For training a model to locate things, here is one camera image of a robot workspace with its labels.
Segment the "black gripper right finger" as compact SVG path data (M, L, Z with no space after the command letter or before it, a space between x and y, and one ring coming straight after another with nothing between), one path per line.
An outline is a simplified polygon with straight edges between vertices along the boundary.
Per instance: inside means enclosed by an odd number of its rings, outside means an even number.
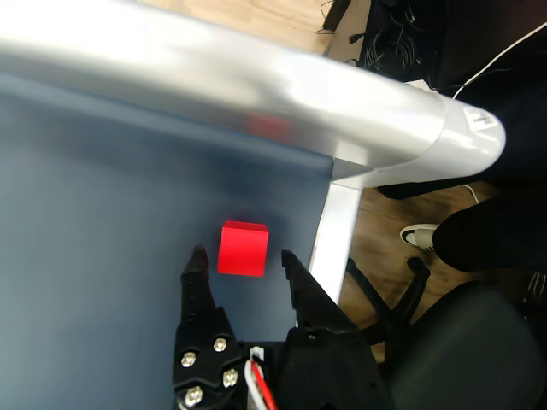
M297 316L277 367L280 409L388 409L390 393L358 327L290 251L281 252Z

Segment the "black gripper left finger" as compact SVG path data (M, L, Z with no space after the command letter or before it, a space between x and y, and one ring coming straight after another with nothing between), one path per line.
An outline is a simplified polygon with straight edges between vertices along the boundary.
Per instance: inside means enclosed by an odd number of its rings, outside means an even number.
M225 310L209 288L209 261L196 246L180 276L180 322L175 333L174 409L246 409L244 363L249 345L240 342Z

